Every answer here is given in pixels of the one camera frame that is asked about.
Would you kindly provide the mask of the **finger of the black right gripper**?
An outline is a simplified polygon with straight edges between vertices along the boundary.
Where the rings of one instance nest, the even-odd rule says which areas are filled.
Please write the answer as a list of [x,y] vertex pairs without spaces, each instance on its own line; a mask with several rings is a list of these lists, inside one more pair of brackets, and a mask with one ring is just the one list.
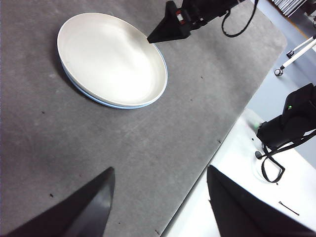
[[177,7],[167,6],[164,18],[147,37],[149,43],[158,43],[183,38],[181,23],[177,17]]

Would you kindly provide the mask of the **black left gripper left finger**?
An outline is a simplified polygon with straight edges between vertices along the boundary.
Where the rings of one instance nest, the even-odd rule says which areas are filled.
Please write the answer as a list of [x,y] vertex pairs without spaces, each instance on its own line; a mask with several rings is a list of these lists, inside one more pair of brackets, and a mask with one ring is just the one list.
[[62,202],[6,237],[101,237],[112,209],[115,169],[109,167]]

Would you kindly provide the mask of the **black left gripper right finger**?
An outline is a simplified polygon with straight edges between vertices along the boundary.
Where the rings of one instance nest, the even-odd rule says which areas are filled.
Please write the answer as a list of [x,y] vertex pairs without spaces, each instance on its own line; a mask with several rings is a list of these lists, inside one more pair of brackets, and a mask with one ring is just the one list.
[[314,237],[315,231],[259,200],[210,165],[207,186],[222,237]]

